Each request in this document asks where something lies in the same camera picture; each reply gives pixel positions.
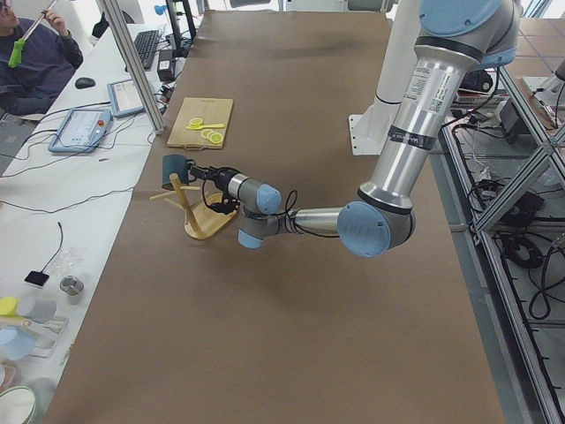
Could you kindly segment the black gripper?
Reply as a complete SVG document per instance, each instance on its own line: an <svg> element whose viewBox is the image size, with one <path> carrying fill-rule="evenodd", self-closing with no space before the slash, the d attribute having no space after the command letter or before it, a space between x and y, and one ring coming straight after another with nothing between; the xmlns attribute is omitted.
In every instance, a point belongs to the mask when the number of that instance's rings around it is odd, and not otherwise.
<svg viewBox="0 0 565 424"><path fill-rule="evenodd" d="M215 187L222 192L229 191L230 181L238 174L238 170L231 167L200 167L193 165L190 167L190 180L209 180Z"/></svg>

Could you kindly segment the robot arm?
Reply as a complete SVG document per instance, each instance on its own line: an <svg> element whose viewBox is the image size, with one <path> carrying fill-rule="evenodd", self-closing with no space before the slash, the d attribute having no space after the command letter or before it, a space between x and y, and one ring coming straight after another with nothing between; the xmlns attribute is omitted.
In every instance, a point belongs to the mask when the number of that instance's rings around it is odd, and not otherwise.
<svg viewBox="0 0 565 424"><path fill-rule="evenodd" d="M340 208L293 209L271 185L230 167L192 165L190 174L212 181L222 202L210 209L240 211L238 241L258 248L278 233L338 238L352 253L374 257L413 233L411 191L441 130L463 77L510 63L517 48L522 7L517 1L423 1L417 62L369 180L358 199Z"/></svg>

